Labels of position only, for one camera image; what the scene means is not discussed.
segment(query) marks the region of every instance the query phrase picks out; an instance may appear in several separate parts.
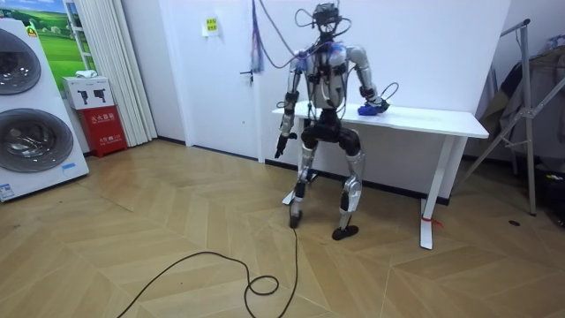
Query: white table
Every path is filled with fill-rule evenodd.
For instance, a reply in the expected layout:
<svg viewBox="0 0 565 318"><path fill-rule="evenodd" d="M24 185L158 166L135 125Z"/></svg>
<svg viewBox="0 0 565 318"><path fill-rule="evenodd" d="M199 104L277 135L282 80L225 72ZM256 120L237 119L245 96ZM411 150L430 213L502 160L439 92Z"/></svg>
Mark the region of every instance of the white table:
<svg viewBox="0 0 565 318"><path fill-rule="evenodd" d="M443 146L441 147L440 159L435 173L433 174L432 185L430 186L427 199L422 199L421 205L420 246L432 249L433 208L438 198L454 139L456 136L485 139L488 137L488 132L478 120L468 112L424 110L409 107L395 107L393 105L390 106L384 114L366 117L358 115L357 109L359 106L358 104L348 104L342 122L359 125L375 125L421 133L438 133L445 136ZM281 115L283 112L283 109L273 111L273 113ZM299 119L298 131L301 133L304 129L303 119L308 118L308 102L297 103L295 116ZM298 153L298 160L301 160L300 153ZM284 204L290 204L293 196L294 193L290 193L282 202Z"/></svg>

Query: fire extinguisher box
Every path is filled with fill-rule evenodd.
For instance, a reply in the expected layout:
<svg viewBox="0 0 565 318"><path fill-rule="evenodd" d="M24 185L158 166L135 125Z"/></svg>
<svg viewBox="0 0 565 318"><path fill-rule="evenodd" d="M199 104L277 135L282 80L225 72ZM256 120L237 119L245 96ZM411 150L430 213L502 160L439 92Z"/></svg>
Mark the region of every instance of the fire extinguisher box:
<svg viewBox="0 0 565 318"><path fill-rule="evenodd" d="M116 106L77 110L82 129L93 155L103 157L118 150L126 150L124 129Z"/></svg>

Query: white washing machine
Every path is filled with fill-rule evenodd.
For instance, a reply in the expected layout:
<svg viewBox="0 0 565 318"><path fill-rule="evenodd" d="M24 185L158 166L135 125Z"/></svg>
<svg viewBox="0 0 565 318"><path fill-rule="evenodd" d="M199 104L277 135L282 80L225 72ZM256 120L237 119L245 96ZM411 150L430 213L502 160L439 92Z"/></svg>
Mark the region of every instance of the white washing machine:
<svg viewBox="0 0 565 318"><path fill-rule="evenodd" d="M87 173L39 38L0 19L0 201Z"/></svg>

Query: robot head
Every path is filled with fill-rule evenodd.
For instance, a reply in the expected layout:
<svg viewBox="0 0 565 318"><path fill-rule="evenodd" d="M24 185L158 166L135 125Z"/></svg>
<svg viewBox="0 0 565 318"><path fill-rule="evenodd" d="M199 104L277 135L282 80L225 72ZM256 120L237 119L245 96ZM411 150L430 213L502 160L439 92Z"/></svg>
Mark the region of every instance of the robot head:
<svg viewBox="0 0 565 318"><path fill-rule="evenodd" d="M339 8L332 3L318 4L312 16L320 30L320 39L323 42L332 41L337 26L343 19L339 15Z"/></svg>

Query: white door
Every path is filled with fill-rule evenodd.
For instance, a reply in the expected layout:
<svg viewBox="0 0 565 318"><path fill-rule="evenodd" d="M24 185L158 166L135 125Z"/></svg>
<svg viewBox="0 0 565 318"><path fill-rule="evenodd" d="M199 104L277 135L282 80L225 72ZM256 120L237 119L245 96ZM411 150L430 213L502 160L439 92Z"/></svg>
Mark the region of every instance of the white door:
<svg viewBox="0 0 565 318"><path fill-rule="evenodd" d="M251 65L249 2L166 1L163 22L172 41L172 65L189 143L253 158L260 157L256 95ZM203 36L217 18L219 36Z"/></svg>

